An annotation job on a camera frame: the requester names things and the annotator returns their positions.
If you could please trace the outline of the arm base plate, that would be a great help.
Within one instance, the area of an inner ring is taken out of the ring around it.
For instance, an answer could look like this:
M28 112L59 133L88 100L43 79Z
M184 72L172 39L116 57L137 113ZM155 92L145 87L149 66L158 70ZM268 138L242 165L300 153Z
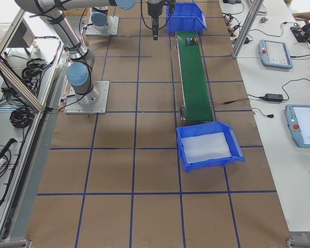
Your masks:
M86 36L116 36L119 16L92 15L86 29Z
M109 95L110 81L93 81L93 90L82 98L76 95L72 86L69 94L74 95L67 100L64 109L66 114L105 114Z

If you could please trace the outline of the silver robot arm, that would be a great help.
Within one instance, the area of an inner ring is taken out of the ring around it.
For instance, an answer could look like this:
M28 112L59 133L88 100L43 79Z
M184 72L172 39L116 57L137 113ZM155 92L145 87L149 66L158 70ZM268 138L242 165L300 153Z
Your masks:
M64 43L72 62L67 68L67 79L75 92L77 103L80 105L96 103L99 92L91 79L95 56L75 33L65 16L65 11L108 6L129 10L134 7L135 1L16 1L16 3L21 9L44 17Z
M118 6L121 9L129 10L134 7L136 1L110 1L111 6ZM159 17L163 13L163 6L165 1L146 1L147 3L147 13L151 17L151 27L147 26L143 17L143 7L142 1L140 5L141 17L144 25L152 30L153 40L158 40L159 27ZM107 9L92 8L90 20L92 24L97 28L109 27L109 17L107 14Z

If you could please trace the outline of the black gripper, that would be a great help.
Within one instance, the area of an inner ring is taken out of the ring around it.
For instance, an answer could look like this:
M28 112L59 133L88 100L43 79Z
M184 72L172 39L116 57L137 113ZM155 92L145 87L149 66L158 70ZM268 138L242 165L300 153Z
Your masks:
M162 0L146 0L147 12L151 17L152 36L154 40L158 40L159 16L163 13Z

